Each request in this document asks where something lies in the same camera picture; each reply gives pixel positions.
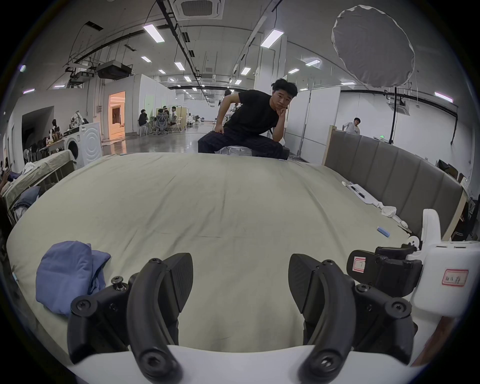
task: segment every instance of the white washing machine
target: white washing machine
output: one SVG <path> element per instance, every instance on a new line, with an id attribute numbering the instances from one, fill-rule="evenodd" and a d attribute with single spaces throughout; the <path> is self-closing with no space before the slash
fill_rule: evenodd
<path id="1" fill-rule="evenodd" d="M 63 140 L 65 149 L 70 149 L 77 162 L 77 169 L 102 157 L 99 122 L 81 125 L 78 132 Z"/>

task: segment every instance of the black hair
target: black hair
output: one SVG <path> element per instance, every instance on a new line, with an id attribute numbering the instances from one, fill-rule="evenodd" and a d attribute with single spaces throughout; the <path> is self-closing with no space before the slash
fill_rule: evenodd
<path id="1" fill-rule="evenodd" d="M 294 83 L 289 83 L 285 79 L 278 79 L 276 82 L 274 82 L 272 84 L 272 89 L 274 92 L 282 89 L 292 97 L 295 97 L 298 94 L 297 86 Z"/>

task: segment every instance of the white partition wall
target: white partition wall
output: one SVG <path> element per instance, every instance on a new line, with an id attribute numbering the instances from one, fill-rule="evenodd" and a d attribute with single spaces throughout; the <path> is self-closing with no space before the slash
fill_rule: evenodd
<path id="1" fill-rule="evenodd" d="M 288 109 L 285 143 L 293 154 L 321 164 L 328 129 L 335 125 L 340 87 L 299 92 Z"/>
<path id="2" fill-rule="evenodd" d="M 305 127 L 310 91 L 299 92 L 288 107 L 287 129 L 285 130 L 285 146 L 290 153 L 296 155 L 300 149 L 300 141 Z"/>
<path id="3" fill-rule="evenodd" d="M 300 151 L 302 159 L 321 164 L 330 125 L 335 125 L 340 99 L 340 87 L 312 90 L 308 108 L 307 125 Z"/>

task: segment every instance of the blue eraser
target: blue eraser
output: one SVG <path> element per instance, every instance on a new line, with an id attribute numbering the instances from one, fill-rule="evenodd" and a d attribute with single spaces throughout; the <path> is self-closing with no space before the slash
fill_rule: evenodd
<path id="1" fill-rule="evenodd" d="M 387 232 L 385 229 L 382 227 L 377 227 L 377 231 L 379 231 L 382 235 L 385 235 L 387 237 L 390 237 L 390 232 Z"/>

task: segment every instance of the shiny gray floor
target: shiny gray floor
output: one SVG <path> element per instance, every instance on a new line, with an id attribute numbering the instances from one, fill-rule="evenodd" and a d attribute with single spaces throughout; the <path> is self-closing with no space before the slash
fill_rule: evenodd
<path id="1" fill-rule="evenodd" d="M 198 140 L 213 129 L 211 122 L 194 123 L 183 132 L 164 135 L 150 134 L 127 137 L 113 144 L 103 145 L 103 154 L 124 154 L 136 152 L 197 152 Z"/>

